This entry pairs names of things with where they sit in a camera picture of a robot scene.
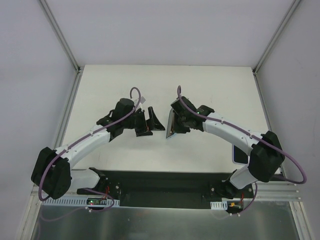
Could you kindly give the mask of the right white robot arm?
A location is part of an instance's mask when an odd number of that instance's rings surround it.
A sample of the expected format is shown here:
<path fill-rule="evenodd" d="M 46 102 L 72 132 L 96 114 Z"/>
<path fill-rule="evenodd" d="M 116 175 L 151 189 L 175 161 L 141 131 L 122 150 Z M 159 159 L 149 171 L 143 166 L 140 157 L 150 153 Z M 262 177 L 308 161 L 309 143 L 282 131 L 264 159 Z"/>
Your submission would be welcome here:
<path fill-rule="evenodd" d="M 279 139 L 272 131 L 251 133 L 249 130 L 240 130 L 214 109 L 206 105 L 196 108 L 185 96 L 177 98 L 170 106 L 175 134 L 186 134 L 191 129 L 213 134 L 248 156 L 248 162 L 242 168 L 214 186 L 215 192 L 223 198 L 237 197 L 243 188 L 256 181 L 269 182 L 285 160 L 284 155 L 279 153 Z"/>

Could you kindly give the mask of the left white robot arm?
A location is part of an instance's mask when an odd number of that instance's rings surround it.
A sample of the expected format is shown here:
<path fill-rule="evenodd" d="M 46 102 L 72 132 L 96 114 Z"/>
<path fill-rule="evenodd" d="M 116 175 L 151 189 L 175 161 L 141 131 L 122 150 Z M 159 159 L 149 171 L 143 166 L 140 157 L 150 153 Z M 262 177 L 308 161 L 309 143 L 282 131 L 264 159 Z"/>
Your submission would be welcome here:
<path fill-rule="evenodd" d="M 138 101 L 120 99 L 108 115 L 80 139 L 56 149 L 43 148 L 31 174 L 31 181 L 48 197 L 59 199 L 67 192 L 88 188 L 99 195 L 105 191 L 106 178 L 94 167 L 74 170 L 75 165 L 98 147 L 120 136 L 125 129 L 134 130 L 137 137 L 151 136 L 154 131 L 164 131 L 153 108 L 147 109 L 149 118 Z"/>

